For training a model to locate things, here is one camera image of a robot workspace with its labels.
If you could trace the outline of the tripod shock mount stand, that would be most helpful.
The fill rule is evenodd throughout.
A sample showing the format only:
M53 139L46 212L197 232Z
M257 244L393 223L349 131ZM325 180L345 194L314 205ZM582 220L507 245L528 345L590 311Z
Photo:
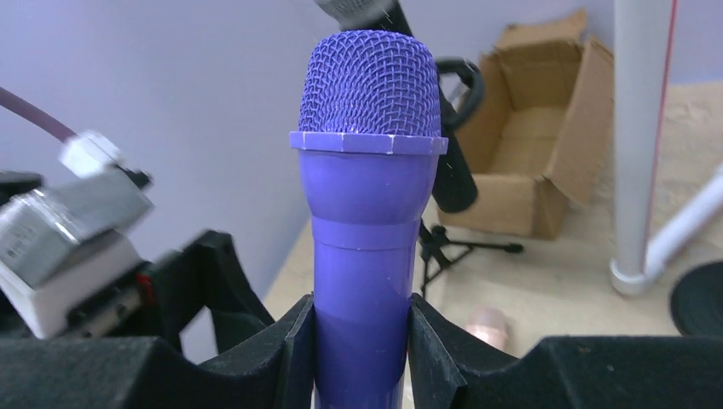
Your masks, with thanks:
M456 109L439 93L442 137L448 140L448 152L439 159L432 197L438 207L447 213L460 213L475 203L478 190L470 168L458 143L455 131L464 124L482 102L485 84L477 66L463 58L445 58L436 61L437 76L454 74L467 87L467 97ZM420 285L422 297L426 297L427 286L442 273L460 262L475 249L504 251L519 254L524 247L519 243L495 244L452 240L447 229L441 225L427 228L419 226L420 257L423 262L423 276Z

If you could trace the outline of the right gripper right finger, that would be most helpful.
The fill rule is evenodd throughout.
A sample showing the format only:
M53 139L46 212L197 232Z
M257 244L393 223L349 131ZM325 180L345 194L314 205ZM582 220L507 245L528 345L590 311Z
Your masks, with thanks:
M418 408L719 408L722 342L707 337L546 337L506 354L413 295L409 365Z

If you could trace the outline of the black sparkly microphone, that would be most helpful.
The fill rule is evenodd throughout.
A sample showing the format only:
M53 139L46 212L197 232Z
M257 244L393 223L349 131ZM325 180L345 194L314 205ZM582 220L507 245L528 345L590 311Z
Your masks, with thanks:
M467 87L437 76L398 1L320 1L341 31L309 59L298 127L349 134L442 136L439 93L460 108Z

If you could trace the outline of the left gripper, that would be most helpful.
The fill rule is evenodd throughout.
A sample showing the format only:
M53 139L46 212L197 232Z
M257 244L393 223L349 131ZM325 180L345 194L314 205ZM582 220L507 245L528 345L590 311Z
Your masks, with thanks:
M137 260L109 277L98 258L60 266L38 288L1 266L1 292L26 328L25 337L98 338L144 305L140 276L149 268L149 332L181 350L180 334L202 308L211 311L222 354L275 323L252 289L229 233L206 230L159 260Z

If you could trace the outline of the round base mic stand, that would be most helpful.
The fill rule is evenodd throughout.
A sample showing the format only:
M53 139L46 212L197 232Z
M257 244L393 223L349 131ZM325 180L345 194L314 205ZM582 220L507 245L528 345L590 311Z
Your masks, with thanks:
M669 309L681 335L722 337L722 261L684 274L671 291Z

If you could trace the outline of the purple microphone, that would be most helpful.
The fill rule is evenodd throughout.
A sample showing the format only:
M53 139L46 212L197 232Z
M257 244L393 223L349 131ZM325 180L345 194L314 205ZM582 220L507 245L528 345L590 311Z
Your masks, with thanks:
M420 219L441 136L290 134L314 240L315 404L398 408Z

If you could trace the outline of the cardboard box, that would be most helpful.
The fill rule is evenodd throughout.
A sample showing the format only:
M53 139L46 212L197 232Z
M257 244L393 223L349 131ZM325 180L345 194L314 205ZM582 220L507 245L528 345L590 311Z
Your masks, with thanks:
M570 204L589 202L612 138L614 56L586 28L585 9L511 24L481 57L486 95L456 133L478 196L440 212L443 225L554 239Z

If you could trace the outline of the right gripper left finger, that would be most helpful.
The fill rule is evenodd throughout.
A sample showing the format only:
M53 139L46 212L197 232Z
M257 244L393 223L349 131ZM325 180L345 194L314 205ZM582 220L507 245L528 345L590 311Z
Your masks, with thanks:
M157 337L3 339L3 408L308 408L313 297L200 364Z

